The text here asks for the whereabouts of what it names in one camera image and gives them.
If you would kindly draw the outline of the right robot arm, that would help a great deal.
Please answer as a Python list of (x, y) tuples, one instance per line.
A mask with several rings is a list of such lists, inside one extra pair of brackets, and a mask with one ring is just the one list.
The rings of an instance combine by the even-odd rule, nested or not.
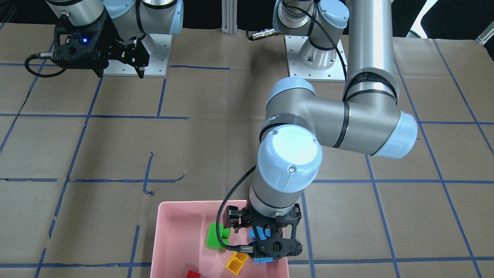
[(51, 61), (98, 77), (164, 77), (181, 0), (48, 0), (58, 17)]

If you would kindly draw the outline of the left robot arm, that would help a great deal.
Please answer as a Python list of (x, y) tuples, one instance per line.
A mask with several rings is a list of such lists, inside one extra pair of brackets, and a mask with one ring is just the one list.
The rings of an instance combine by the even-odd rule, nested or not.
[(228, 192), (216, 224), (251, 227), (254, 239), (222, 249), (255, 259), (297, 256), (301, 220), (297, 203), (322, 162), (323, 146), (376, 157), (400, 159), (413, 148), (418, 125), (397, 109), (400, 90), (393, 76), (392, 2), (390, 0), (278, 0), (273, 27), (281, 33), (308, 37), (305, 46), (340, 55), (337, 41), (349, 28), (348, 62), (342, 64), (342, 100), (318, 97), (301, 77), (274, 84), (259, 134), (257, 164)]

